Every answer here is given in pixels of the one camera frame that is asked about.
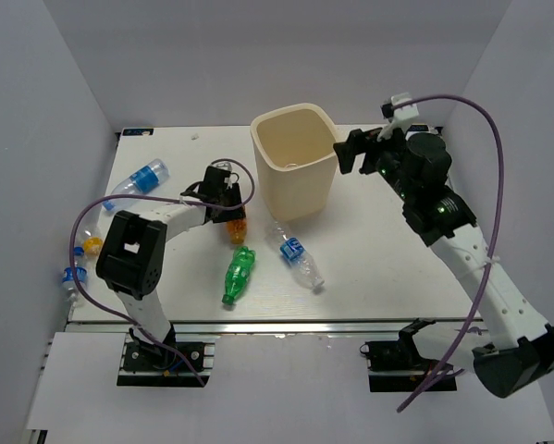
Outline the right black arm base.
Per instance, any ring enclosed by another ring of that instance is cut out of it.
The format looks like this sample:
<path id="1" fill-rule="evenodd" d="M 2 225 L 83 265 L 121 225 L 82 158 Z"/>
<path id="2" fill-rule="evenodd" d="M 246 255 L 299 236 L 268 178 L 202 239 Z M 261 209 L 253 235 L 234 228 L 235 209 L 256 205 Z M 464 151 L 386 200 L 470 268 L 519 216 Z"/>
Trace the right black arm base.
<path id="1" fill-rule="evenodd" d="M 394 340 L 370 340 L 359 353 L 367 362 L 369 390 L 371 393 L 410 393 L 432 374 L 438 363 L 418 351 L 414 337 L 423 339 L 425 333 L 447 333 L 450 327 L 433 319 L 412 321 L 402 328 Z"/>

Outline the orange plastic bottle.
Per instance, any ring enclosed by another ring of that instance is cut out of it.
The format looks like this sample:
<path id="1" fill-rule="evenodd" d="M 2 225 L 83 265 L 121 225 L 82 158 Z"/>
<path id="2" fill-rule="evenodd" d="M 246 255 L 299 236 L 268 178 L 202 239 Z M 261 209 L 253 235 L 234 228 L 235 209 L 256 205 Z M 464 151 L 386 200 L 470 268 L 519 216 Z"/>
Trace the orange plastic bottle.
<path id="1" fill-rule="evenodd" d="M 247 219 L 240 218 L 226 223 L 229 240 L 234 245 L 242 245 L 247 236 Z"/>

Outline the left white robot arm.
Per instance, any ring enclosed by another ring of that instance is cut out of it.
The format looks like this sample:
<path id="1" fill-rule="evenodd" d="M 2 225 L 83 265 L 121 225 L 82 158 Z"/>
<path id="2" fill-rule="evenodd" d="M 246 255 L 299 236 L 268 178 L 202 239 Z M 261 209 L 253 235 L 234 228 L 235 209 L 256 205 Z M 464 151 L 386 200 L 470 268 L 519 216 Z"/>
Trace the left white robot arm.
<path id="1" fill-rule="evenodd" d="M 122 210 L 112 218 L 96 275 L 137 323 L 130 335 L 154 368 L 168 368 L 176 358 L 175 330 L 156 292 L 166 243 L 192 228 L 245 216 L 240 185 L 231 180 L 231 174 L 229 161 L 215 161 L 200 183 L 182 193 L 192 203 L 180 200 L 141 214 Z"/>

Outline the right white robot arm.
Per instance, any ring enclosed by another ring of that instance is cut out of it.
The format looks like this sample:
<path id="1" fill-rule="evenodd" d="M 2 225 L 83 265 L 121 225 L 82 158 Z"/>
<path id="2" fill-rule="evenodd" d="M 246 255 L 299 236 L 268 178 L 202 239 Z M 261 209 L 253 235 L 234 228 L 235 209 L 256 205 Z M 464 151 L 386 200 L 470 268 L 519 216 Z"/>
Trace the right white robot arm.
<path id="1" fill-rule="evenodd" d="M 554 370 L 554 326 L 521 294 L 484 240 L 472 210 L 447 184 L 451 156 L 437 135 L 406 137 L 394 129 L 353 130 L 334 152 L 343 174 L 363 157 L 360 173 L 378 173 L 402 200 L 402 215 L 445 264 L 482 317 L 486 333 L 467 332 L 449 364 L 475 373 L 493 395 L 507 398 Z"/>

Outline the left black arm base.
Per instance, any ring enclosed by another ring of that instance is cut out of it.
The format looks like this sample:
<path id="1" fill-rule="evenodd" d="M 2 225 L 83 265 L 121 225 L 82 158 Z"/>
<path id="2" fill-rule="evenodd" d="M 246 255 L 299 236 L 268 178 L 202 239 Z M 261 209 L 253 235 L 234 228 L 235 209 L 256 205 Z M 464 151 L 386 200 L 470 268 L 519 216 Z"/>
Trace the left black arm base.
<path id="1" fill-rule="evenodd" d="M 188 359 L 202 384 L 184 361 L 174 353 L 155 355 L 126 339 L 117 373 L 118 387 L 202 388 L 209 380 L 215 358 L 215 344 L 182 341 L 177 349 Z"/>

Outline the green plastic bottle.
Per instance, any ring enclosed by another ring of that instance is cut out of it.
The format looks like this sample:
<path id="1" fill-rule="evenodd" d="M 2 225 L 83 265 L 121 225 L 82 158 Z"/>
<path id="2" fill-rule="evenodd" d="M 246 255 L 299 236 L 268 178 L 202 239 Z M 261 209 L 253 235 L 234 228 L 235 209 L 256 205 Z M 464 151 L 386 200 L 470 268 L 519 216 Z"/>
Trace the green plastic bottle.
<path id="1" fill-rule="evenodd" d="M 255 264 L 256 253 L 246 246 L 238 247 L 232 256 L 224 280 L 222 303 L 233 305 L 245 291 Z"/>

